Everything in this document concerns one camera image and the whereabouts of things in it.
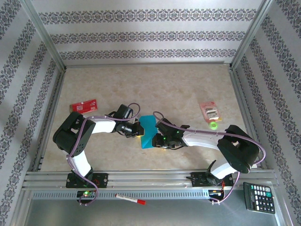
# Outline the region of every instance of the marble surface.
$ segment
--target marble surface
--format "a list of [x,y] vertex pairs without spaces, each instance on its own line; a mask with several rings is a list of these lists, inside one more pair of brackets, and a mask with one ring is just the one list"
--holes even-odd
[[[228,65],[128,65],[67,69],[42,171],[69,171],[65,154],[52,141],[54,132],[69,115],[69,105],[96,99],[104,115],[120,104],[137,102],[141,115],[160,111],[173,124],[209,129],[199,103],[214,100],[223,120],[219,130],[236,124],[245,130],[228,73]],[[139,138],[117,133],[93,134],[85,149],[94,170],[205,169],[222,156],[213,149],[184,147],[180,150],[141,149]]]

